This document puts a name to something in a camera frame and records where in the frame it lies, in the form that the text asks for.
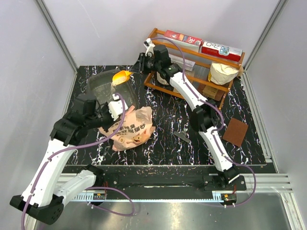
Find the pink cat litter bag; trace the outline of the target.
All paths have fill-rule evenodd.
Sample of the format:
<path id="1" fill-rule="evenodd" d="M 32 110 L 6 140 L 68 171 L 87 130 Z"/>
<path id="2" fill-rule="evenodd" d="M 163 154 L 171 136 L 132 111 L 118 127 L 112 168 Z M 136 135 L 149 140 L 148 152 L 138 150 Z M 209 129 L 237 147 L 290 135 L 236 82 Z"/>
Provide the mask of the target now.
<path id="1" fill-rule="evenodd" d="M 155 131 L 152 112 L 152 108 L 149 106 L 140 109 L 131 106 L 125 114 L 123 125 L 111 138 L 113 140 L 112 149 L 124 151 L 147 142 Z"/>

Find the yellow plastic scoop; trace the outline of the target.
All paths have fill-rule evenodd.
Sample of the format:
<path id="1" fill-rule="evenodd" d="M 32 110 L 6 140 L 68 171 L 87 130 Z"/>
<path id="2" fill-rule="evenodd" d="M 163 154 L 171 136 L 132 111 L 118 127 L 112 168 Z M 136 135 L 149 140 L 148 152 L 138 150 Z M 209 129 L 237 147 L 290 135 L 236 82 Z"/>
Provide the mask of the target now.
<path id="1" fill-rule="evenodd" d="M 127 82 L 130 79 L 131 75 L 132 75 L 132 72 L 126 71 L 126 70 L 122 70 L 122 71 L 116 73 L 112 77 L 112 84 L 114 86 L 117 86 L 117 85 L 120 85 L 122 83 L 125 83 L 125 82 Z"/>

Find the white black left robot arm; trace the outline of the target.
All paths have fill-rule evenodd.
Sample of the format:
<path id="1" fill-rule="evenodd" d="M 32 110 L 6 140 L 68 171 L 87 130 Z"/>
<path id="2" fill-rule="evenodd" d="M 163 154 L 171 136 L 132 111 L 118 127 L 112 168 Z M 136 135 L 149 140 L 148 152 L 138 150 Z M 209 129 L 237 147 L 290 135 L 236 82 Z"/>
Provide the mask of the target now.
<path id="1" fill-rule="evenodd" d="M 70 158 L 78 149 L 90 129 L 109 129 L 123 112 L 124 106 L 118 97 L 112 102 L 100 104 L 92 94 L 79 94 L 64 116 L 58 120 L 50 133 L 44 158 L 32 181 L 20 195 L 10 200 L 10 205 L 22 211 L 21 227 L 25 228 L 25 216 L 54 224 L 64 207 L 88 187 L 100 189 L 104 184 L 104 171 L 89 164 L 64 186 L 56 186 Z"/>

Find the black bag clip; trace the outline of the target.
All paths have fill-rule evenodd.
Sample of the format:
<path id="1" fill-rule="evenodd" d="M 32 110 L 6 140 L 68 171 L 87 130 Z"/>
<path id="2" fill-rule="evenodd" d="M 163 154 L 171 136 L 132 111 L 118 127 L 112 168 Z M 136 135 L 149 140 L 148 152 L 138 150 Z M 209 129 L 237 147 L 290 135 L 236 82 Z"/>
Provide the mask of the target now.
<path id="1" fill-rule="evenodd" d="M 187 143 L 190 143 L 190 140 L 188 138 L 188 134 L 184 131 L 180 131 L 180 132 L 174 131 L 173 135 L 175 135 L 176 137 L 178 137 L 179 139 L 181 139 L 181 140 L 183 140 Z"/>

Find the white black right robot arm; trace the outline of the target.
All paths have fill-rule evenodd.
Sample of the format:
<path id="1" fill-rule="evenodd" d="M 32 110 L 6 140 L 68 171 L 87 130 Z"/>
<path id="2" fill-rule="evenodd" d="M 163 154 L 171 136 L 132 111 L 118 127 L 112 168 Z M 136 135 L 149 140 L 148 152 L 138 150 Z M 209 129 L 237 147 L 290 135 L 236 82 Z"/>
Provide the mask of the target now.
<path id="1" fill-rule="evenodd" d="M 165 45 L 145 42 L 146 52 L 139 55 L 139 71 L 143 73 L 155 71 L 170 86 L 175 88 L 191 108 L 190 125 L 200 134 L 213 156 L 218 175 L 214 179 L 224 190 L 235 185 L 239 177 L 235 164 L 230 160 L 218 134 L 213 116 L 220 111 L 201 95 L 190 83 L 182 68 L 172 63 Z"/>

